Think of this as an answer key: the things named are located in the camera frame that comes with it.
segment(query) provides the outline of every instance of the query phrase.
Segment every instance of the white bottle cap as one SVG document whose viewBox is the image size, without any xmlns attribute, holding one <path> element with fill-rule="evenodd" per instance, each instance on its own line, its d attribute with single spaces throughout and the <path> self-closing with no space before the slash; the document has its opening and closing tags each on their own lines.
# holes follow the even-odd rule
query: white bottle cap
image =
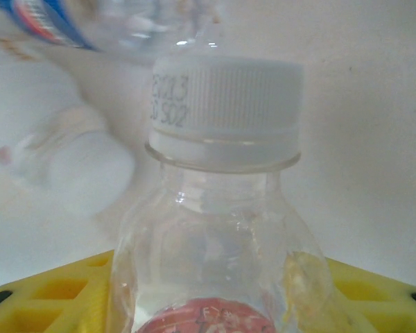
<svg viewBox="0 0 416 333">
<path fill-rule="evenodd" d="M 113 137 L 88 132 L 52 157 L 48 184 L 70 212 L 92 216 L 126 190 L 134 167 L 131 152 Z"/>
<path fill-rule="evenodd" d="M 299 160 L 302 66 L 228 57 L 160 60 L 147 149 L 217 172 L 283 169 Z"/>
</svg>

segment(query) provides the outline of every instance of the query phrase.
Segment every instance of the blurry bottle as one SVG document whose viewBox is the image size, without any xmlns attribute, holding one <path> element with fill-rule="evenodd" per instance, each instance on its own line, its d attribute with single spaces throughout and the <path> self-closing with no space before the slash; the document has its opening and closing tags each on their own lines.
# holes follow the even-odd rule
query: blurry bottle
<svg viewBox="0 0 416 333">
<path fill-rule="evenodd" d="M 296 163 L 302 68 L 164 59 L 147 150 L 156 190 L 126 217 L 107 333 L 349 333 L 327 263 L 281 193 Z"/>
<path fill-rule="evenodd" d="M 0 0 L 0 38 L 151 62 L 188 49 L 218 23 L 216 0 Z"/>
<path fill-rule="evenodd" d="M 0 47 L 0 169 L 74 214 L 100 212 L 130 183 L 132 153 L 67 72 L 24 47 L 8 51 Z"/>
</svg>

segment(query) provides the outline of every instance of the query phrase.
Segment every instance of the white background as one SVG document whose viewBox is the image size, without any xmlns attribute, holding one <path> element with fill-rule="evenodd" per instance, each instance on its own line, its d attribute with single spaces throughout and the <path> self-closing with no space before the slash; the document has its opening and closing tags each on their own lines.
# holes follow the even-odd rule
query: white background
<svg viewBox="0 0 416 333">
<path fill-rule="evenodd" d="M 284 191 L 325 255 L 416 284 L 416 0 L 231 0 L 232 54 L 306 67 L 302 159 Z M 111 249 L 123 213 L 157 179 L 143 151 L 148 69 L 49 50 L 136 154 L 131 188 L 94 220 L 0 175 L 0 284 Z"/>
</svg>

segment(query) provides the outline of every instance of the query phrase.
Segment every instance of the blue label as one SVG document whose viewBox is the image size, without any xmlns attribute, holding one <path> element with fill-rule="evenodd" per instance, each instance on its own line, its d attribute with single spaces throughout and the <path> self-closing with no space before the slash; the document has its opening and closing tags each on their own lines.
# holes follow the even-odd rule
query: blue label
<svg viewBox="0 0 416 333">
<path fill-rule="evenodd" d="M 95 50 L 75 27 L 63 0 L 0 0 L 0 8 L 24 31 L 52 44 Z"/>
</svg>

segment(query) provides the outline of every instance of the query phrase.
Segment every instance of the clear plastic bottle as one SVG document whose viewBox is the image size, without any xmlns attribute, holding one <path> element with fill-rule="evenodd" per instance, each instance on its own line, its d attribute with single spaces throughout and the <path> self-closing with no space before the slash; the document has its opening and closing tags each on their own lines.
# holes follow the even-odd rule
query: clear plastic bottle
<svg viewBox="0 0 416 333">
<path fill-rule="evenodd" d="M 353 332 L 281 193 L 300 157 L 302 68 L 171 58 L 153 87 L 146 147 L 162 176 L 123 224 L 106 332 Z"/>
<path fill-rule="evenodd" d="M 0 38 L 152 62 L 206 39 L 216 0 L 0 0 Z"/>
<path fill-rule="evenodd" d="M 134 167 L 66 71 L 23 46 L 0 47 L 1 170 L 89 217 L 123 193 Z"/>
</svg>

